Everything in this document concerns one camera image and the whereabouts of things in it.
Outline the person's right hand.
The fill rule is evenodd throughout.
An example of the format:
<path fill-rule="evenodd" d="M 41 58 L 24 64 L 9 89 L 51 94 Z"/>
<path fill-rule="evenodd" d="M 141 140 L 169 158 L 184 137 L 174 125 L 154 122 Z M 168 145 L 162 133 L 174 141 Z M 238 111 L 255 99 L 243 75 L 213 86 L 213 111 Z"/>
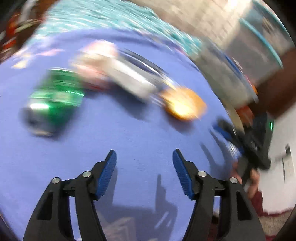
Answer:
<path fill-rule="evenodd" d="M 237 166 L 238 166 L 238 162 L 234 162 L 232 165 L 233 169 L 230 173 L 230 176 L 236 178 L 238 182 L 242 184 L 242 178 L 237 173 Z M 250 171 L 249 187 L 246 192 L 250 200 L 255 196 L 255 194 L 258 191 L 259 181 L 260 181 L 260 174 L 255 169 L 252 169 Z"/>

